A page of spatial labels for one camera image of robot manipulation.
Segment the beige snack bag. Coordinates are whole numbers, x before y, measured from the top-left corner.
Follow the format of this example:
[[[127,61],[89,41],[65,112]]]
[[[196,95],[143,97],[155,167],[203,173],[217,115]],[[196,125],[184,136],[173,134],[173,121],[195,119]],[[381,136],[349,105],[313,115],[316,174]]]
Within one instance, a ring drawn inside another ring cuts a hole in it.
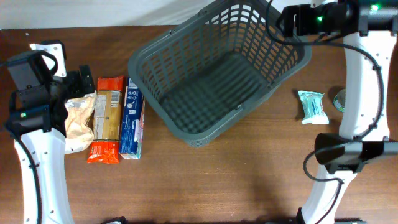
[[[93,142],[94,134],[88,122],[94,112],[96,97],[97,94],[94,91],[65,103],[68,111],[68,117],[65,120],[65,154],[84,151]]]

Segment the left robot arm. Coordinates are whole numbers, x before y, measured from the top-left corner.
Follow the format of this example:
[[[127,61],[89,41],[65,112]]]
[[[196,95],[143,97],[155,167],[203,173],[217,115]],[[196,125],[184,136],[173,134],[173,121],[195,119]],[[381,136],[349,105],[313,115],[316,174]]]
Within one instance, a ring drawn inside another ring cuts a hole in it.
[[[65,177],[65,120],[68,100],[94,93],[90,69],[58,77],[55,56],[31,50],[11,57],[6,66],[16,84],[4,127],[20,160],[24,223],[73,223]]]

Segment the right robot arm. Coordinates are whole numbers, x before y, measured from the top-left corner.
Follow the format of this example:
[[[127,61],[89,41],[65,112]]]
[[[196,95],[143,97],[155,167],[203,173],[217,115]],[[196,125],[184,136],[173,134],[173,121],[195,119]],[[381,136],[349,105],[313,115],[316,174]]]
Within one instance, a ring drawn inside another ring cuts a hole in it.
[[[387,84],[397,43],[396,1],[312,1],[287,6],[277,27],[285,38],[318,35],[313,45],[345,50],[346,101],[338,134],[321,133],[311,153],[318,174],[294,223],[334,223],[350,182],[364,166],[397,154],[387,124]]]

